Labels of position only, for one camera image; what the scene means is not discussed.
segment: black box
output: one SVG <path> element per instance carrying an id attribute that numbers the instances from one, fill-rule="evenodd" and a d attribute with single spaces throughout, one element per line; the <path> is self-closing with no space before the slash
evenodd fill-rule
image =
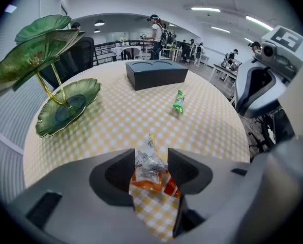
<path id="1" fill-rule="evenodd" d="M 126 63 L 127 77 L 135 90 L 184 82 L 188 68 L 170 60 Z"/>

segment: green glass dish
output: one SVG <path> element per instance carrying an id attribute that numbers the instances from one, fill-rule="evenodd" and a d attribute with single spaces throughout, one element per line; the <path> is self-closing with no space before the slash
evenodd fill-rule
<path id="1" fill-rule="evenodd" d="M 20 30 L 16 35 L 15 42 L 16 44 L 20 44 L 50 31 L 63 29 L 70 21 L 71 18 L 69 16 L 63 16 L 61 14 L 42 17 Z"/>
<path id="2" fill-rule="evenodd" d="M 66 103 L 59 105 L 49 99 L 38 115 L 36 133 L 40 137 L 52 136 L 66 128 L 84 112 L 87 105 L 96 99 L 100 91 L 101 84 L 92 78 L 82 79 L 64 86 Z M 63 100 L 61 90 L 54 96 L 59 101 Z"/>
<path id="3" fill-rule="evenodd" d="M 16 46 L 0 62 L 0 96 L 11 87 L 17 90 L 35 73 L 57 61 L 84 34 L 77 29 L 53 30 Z"/>

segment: green snack packet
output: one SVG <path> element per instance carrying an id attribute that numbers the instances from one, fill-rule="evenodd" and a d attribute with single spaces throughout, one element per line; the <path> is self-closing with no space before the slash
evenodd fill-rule
<path id="1" fill-rule="evenodd" d="M 175 108 L 181 114 L 183 114 L 183 100 L 184 100 L 184 96 L 185 96 L 184 93 L 181 90 L 179 90 L 177 92 L 176 101 L 173 104 L 173 108 Z"/>

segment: black chair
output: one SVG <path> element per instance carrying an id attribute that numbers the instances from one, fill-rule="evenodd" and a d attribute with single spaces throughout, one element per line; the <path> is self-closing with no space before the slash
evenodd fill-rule
<path id="1" fill-rule="evenodd" d="M 60 60 L 54 63 L 61 83 L 82 71 L 92 68 L 94 50 L 93 38 L 83 37 L 68 51 L 61 54 Z M 53 87 L 53 90 L 59 87 L 52 66 L 44 68 L 40 74 Z"/>

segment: yellow checkered tablecloth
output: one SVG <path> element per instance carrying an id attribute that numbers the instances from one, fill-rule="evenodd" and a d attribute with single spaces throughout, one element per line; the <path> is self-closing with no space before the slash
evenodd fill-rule
<path id="1" fill-rule="evenodd" d="M 24 148 L 27 187 L 62 164 L 139 148 L 151 133 L 165 162 L 168 147 L 222 159 L 250 160 L 246 133 L 234 108 L 219 90 L 190 71 L 184 83 L 135 91 L 125 62 L 120 61 L 93 67 L 65 84 L 82 78 L 98 79 L 102 90 L 79 119 L 52 137 L 40 138 L 35 132 L 39 111 L 36 114 Z M 186 94 L 183 115 L 172 108 L 179 89 Z M 130 190 L 138 217 L 162 240 L 169 239 L 168 227 L 173 228 L 178 199 L 132 186 Z"/>

